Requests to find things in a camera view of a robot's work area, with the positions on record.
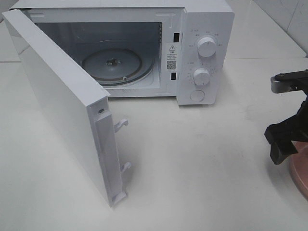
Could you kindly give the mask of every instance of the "sticker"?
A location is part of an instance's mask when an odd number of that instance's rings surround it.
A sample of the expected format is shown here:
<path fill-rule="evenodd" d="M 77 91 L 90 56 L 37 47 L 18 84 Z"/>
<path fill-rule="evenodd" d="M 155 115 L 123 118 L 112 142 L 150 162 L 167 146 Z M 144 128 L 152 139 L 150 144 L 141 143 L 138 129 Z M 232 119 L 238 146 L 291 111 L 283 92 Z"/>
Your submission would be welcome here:
<path fill-rule="evenodd" d="M 166 44 L 166 68 L 167 71 L 176 71 L 178 68 L 178 54 L 180 53 L 180 46 L 178 43 Z"/>

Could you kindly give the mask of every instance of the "microwave oven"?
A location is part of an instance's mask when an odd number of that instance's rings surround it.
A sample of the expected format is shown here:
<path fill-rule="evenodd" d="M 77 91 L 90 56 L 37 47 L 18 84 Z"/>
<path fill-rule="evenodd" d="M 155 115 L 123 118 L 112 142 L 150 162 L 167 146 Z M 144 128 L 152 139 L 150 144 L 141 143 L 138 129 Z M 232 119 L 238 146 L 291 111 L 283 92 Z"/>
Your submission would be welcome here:
<path fill-rule="evenodd" d="M 129 163 L 108 97 L 214 103 L 234 19 L 224 0 L 20 0 L 3 16 L 43 112 L 110 206 Z"/>

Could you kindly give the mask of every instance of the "qr code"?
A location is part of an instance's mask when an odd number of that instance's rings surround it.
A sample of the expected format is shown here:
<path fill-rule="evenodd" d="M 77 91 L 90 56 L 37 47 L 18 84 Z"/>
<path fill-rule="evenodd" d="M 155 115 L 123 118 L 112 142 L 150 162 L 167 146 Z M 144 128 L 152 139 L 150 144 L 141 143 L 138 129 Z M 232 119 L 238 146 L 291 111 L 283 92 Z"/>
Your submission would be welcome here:
<path fill-rule="evenodd" d="M 176 69 L 177 61 L 167 61 L 167 69 Z"/>

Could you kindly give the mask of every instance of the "open microwave door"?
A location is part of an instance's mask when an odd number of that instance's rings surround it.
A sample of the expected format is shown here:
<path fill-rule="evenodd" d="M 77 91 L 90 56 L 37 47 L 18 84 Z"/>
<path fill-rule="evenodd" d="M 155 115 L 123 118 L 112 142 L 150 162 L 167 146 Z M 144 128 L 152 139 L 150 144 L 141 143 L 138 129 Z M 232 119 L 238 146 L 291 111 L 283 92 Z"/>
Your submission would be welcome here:
<path fill-rule="evenodd" d="M 124 198 L 109 93 L 20 10 L 3 13 L 44 114 L 110 206 Z"/>

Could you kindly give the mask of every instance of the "white knob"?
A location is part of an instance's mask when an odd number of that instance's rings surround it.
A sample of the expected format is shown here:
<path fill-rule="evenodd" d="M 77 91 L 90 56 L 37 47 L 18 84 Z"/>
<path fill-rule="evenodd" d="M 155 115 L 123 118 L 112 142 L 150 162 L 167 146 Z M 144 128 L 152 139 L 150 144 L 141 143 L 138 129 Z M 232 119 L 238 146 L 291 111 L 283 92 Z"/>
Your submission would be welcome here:
<path fill-rule="evenodd" d="M 193 73 L 194 83 L 198 86 L 203 86 L 209 83 L 211 75 L 208 70 L 200 68 Z"/>
<path fill-rule="evenodd" d="M 199 55 L 210 57 L 216 52 L 216 43 L 211 37 L 204 37 L 197 44 Z"/>

